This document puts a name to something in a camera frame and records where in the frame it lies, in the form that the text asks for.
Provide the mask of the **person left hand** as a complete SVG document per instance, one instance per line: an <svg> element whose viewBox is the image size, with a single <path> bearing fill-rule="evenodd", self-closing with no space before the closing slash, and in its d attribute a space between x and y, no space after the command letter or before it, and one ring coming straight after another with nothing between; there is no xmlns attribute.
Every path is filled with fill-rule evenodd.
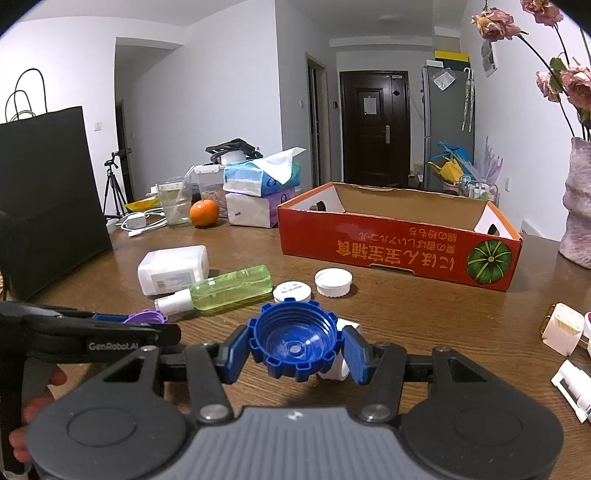
<svg viewBox="0 0 591 480"><path fill-rule="evenodd" d="M49 387L61 386L66 382L67 376L65 372L60 367L56 367L44 392L40 396L32 398L23 408L22 419L25 425L9 434L9 444L13 449L15 459L20 463L31 462L31 456L26 446L27 425L41 410L54 401L54 396Z"/></svg>

